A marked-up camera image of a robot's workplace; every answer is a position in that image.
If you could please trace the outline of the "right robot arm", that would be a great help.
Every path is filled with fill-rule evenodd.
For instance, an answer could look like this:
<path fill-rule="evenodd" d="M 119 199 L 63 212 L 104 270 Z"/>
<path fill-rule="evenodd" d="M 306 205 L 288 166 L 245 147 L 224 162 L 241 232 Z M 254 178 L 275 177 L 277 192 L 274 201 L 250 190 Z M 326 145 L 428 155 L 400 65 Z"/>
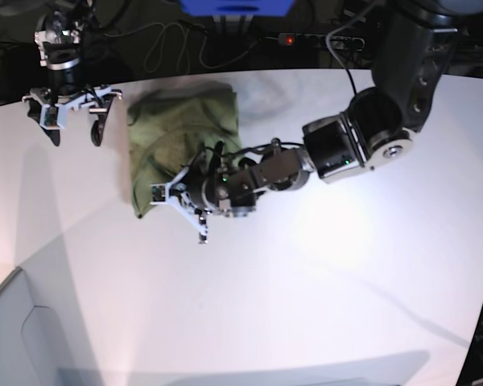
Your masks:
<path fill-rule="evenodd" d="M 60 144 L 68 115 L 83 109 L 93 119 L 91 141 L 100 146 L 110 108 L 122 97 L 121 90 L 86 79 L 85 37 L 101 31 L 95 9 L 95 1 L 55 1 L 34 32 L 47 85 L 30 89 L 22 102 L 28 105 L 27 116 L 54 146 Z"/>

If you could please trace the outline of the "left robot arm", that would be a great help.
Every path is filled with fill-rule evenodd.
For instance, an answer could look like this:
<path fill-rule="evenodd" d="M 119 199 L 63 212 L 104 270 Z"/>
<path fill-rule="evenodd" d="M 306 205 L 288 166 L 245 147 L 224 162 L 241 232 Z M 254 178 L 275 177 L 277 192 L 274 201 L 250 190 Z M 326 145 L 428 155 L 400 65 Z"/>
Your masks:
<path fill-rule="evenodd" d="M 461 16 L 439 1 L 397 1 L 371 67 L 373 86 L 346 110 L 306 124 L 300 143 L 273 139 L 225 152 L 202 146 L 173 178 L 151 188 L 152 204 L 176 209 L 208 240 L 210 215 L 242 217 L 269 191 L 300 189 L 311 174 L 332 183 L 405 154 L 430 112 L 460 38 Z"/>

